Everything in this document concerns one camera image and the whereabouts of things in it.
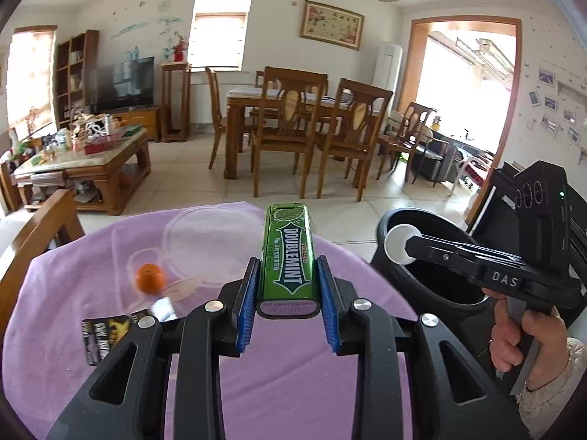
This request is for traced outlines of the white lace sleeve forearm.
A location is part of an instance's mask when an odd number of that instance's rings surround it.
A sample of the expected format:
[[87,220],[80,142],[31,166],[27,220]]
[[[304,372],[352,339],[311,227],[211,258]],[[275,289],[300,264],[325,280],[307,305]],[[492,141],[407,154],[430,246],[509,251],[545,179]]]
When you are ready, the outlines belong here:
[[586,346],[568,338],[567,350],[568,361],[555,380],[536,390],[525,386],[516,396],[520,418],[532,439],[545,439],[571,399],[579,399],[579,385],[586,376]]

